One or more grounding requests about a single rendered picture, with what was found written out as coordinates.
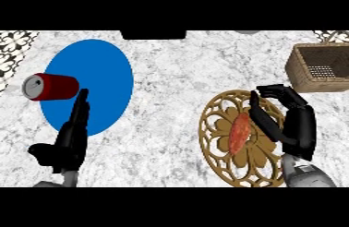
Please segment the woven wicker basket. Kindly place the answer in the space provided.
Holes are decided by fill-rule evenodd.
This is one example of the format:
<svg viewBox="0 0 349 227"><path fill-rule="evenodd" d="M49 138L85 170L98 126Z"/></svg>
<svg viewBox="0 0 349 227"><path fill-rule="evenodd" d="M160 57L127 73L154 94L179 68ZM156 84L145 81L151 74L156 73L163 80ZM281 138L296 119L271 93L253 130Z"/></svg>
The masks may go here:
<svg viewBox="0 0 349 227"><path fill-rule="evenodd" d="M349 43L297 43L286 71L299 93L349 90Z"/></svg>

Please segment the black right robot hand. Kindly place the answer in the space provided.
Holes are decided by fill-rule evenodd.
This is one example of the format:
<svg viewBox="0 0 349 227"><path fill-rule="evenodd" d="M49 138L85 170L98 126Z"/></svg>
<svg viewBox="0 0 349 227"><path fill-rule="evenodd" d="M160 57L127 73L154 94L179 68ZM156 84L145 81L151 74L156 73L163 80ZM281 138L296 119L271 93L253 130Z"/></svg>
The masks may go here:
<svg viewBox="0 0 349 227"><path fill-rule="evenodd" d="M287 107L284 128L259 106L259 98L274 98ZM283 152L312 161L317 147L317 119L312 106L292 87L283 84L258 86L252 91L250 117L272 142L283 143Z"/></svg>

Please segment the gold ornate round placemat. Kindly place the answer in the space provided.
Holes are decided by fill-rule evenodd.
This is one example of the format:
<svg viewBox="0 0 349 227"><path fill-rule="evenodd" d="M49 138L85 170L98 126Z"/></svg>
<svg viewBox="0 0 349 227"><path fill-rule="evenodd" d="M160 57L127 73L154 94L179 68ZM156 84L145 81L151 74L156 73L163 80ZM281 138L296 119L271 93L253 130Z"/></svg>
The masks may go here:
<svg viewBox="0 0 349 227"><path fill-rule="evenodd" d="M229 150L235 118L250 110L247 90L222 92L207 102L200 119L200 144L204 159L219 178L234 187L275 187L284 183L281 154L250 120L252 131L237 154Z"/></svg>

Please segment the black appliance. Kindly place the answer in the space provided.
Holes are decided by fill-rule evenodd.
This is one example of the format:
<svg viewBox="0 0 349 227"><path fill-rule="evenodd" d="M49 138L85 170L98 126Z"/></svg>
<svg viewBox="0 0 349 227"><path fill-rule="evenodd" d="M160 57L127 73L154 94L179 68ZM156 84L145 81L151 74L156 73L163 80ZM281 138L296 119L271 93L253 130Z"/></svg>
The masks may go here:
<svg viewBox="0 0 349 227"><path fill-rule="evenodd" d="M181 40L187 36L185 30L122 30L126 40Z"/></svg>

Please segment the red soda can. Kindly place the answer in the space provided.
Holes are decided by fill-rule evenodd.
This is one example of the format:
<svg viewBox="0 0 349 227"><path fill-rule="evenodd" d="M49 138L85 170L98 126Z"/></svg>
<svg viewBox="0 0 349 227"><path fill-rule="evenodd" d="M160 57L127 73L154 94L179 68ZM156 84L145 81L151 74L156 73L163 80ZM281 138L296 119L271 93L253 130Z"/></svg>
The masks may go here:
<svg viewBox="0 0 349 227"><path fill-rule="evenodd" d="M79 81L70 76L37 73L25 79L22 93L33 101L68 100L79 93Z"/></svg>

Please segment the orange sweet potato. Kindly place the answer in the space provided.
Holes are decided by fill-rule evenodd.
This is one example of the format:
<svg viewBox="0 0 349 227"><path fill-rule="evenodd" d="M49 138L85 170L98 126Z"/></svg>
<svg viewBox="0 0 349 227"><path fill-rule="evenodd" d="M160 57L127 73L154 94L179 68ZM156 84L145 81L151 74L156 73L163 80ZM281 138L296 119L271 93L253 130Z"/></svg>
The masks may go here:
<svg viewBox="0 0 349 227"><path fill-rule="evenodd" d="M229 151L234 155L238 154L252 133L250 116L241 113L232 123L229 133Z"/></svg>

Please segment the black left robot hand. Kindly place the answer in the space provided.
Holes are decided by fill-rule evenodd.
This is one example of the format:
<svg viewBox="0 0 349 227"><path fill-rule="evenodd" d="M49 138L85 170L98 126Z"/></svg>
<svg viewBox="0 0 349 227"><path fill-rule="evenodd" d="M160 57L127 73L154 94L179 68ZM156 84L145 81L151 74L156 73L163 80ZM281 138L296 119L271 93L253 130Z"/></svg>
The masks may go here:
<svg viewBox="0 0 349 227"><path fill-rule="evenodd" d="M90 104L89 90L82 89L74 102L68 121L62 124L53 145L37 143L30 146L28 153L42 166L51 166L53 173L77 171L85 162L87 150L87 121Z"/></svg>

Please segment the blue oval plate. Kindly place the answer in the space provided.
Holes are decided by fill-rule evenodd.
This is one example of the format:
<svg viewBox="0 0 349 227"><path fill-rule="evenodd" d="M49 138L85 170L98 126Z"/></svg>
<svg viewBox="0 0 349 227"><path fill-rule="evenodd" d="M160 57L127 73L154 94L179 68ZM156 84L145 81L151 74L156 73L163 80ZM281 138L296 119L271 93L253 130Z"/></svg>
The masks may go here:
<svg viewBox="0 0 349 227"><path fill-rule="evenodd" d="M89 90L87 135L96 135L116 123L129 106L133 74L127 56L110 42L83 40L59 51L45 72L74 77L79 87Z"/></svg>

